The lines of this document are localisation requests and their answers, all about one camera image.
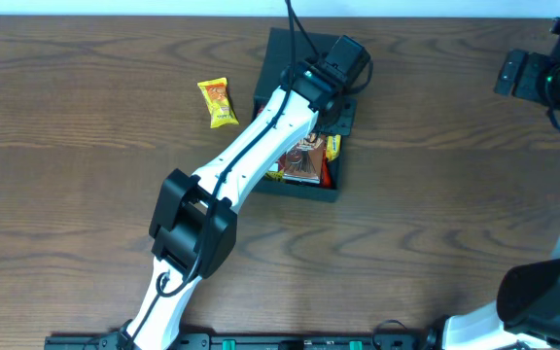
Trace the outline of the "small yellow snack packet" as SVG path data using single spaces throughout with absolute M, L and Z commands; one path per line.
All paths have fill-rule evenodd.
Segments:
M 336 160 L 340 154 L 342 137 L 338 134 L 329 135 L 326 142 L 326 160 L 331 162 Z

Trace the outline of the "brown Pocky box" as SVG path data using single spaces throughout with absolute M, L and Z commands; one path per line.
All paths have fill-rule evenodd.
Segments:
M 283 178 L 289 181 L 319 184 L 326 152 L 325 135 L 312 132 L 285 154 Z

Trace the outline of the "red Hacks candy bag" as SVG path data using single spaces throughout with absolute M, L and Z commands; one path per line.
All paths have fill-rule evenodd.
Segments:
M 330 174 L 328 160 L 326 157 L 323 157 L 322 161 L 320 186 L 325 189 L 330 189 L 333 186 L 333 180 Z

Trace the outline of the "yellow candy bag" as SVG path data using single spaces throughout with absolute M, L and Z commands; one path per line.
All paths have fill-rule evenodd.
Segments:
M 274 162 L 265 172 L 264 178 L 269 181 L 284 181 L 284 164 L 282 162 Z

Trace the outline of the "dark green gift box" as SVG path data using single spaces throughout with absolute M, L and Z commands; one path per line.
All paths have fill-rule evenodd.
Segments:
M 273 91 L 279 86 L 280 75 L 290 63 L 290 32 L 288 29 L 272 27 L 269 32 L 267 48 L 261 73 L 253 95 L 251 121 L 256 118 L 257 110 L 265 105 Z M 275 182 L 261 179 L 253 188 L 254 193 L 284 195 L 301 199 L 323 202 L 336 202 L 341 190 L 345 152 L 340 147 L 339 157 L 328 163 L 332 177 L 332 187 L 322 188 L 316 184 L 301 182 Z

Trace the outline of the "yellow orange snack packet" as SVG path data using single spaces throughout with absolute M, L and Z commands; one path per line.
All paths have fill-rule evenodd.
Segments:
M 228 79 L 225 77 L 199 82 L 197 84 L 203 95 L 211 121 L 211 128 L 239 124 L 232 109 L 228 94 Z

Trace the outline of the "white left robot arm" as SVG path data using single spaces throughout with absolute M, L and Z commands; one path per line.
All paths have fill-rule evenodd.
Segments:
M 237 215 L 271 164 L 321 122 L 333 123 L 345 96 L 372 64 L 347 36 L 315 60 L 291 60 L 261 113 L 217 157 L 191 175 L 176 169 L 163 181 L 151 219 L 153 275 L 138 315 L 122 326 L 120 349 L 167 349 L 197 284 L 226 260 Z

